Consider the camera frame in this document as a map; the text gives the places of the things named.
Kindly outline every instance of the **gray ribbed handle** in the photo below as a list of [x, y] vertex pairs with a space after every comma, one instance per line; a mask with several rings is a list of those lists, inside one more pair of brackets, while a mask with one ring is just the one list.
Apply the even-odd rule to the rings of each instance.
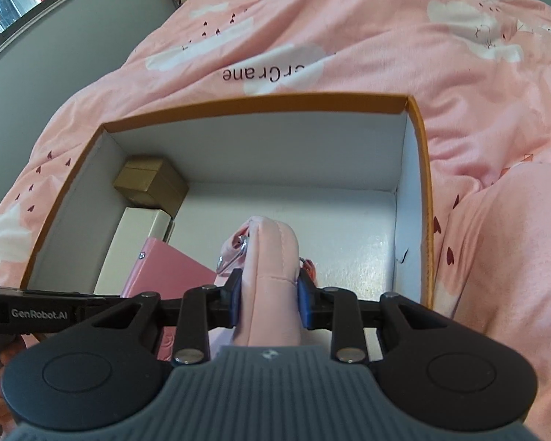
[[365, 366], [333, 362], [311, 346], [224, 347], [210, 363], [176, 368], [147, 408], [115, 426], [53, 433], [24, 425], [8, 441], [345, 439], [537, 441], [520, 422], [479, 434], [426, 426], [390, 404]]

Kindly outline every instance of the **cardboard box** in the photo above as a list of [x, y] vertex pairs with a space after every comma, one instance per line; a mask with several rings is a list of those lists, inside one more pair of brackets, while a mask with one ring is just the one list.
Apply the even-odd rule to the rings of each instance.
[[414, 98], [274, 94], [107, 123], [44, 225], [29, 288], [93, 290], [129, 205], [113, 182], [139, 154], [166, 158], [188, 183], [169, 243], [209, 269], [222, 242], [263, 215], [294, 229], [320, 285], [431, 305], [431, 176]]
[[113, 184], [137, 207], [161, 209], [175, 217], [188, 192], [188, 184], [167, 159], [130, 157]]

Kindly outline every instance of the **small keychain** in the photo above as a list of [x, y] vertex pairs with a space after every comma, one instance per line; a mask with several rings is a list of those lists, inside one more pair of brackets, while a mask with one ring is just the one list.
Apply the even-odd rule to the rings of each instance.
[[303, 259], [302, 257], [300, 257], [300, 262], [302, 263], [301, 268], [306, 270], [306, 272], [310, 276], [310, 279], [313, 281], [313, 284], [318, 287], [318, 283], [316, 281], [316, 267], [314, 265], [314, 262], [310, 259]]

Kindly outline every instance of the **white box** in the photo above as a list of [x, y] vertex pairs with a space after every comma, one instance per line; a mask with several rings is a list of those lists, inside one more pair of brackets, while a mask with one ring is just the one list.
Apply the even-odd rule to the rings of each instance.
[[110, 243], [94, 293], [120, 295], [147, 238], [163, 240], [170, 220], [163, 210], [127, 207]]

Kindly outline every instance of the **black round knob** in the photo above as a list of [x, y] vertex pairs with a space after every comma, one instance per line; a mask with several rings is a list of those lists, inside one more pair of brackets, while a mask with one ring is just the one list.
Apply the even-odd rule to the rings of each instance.
[[162, 365], [120, 331], [64, 332], [17, 355], [2, 378], [15, 419], [53, 431], [88, 431], [147, 406], [163, 386]]
[[471, 353], [446, 353], [428, 364], [428, 375], [436, 386], [456, 392], [475, 393], [496, 379], [491, 363]]
[[110, 362], [101, 356], [69, 353], [48, 362], [43, 370], [43, 379], [57, 391], [83, 393], [104, 384], [111, 374]]

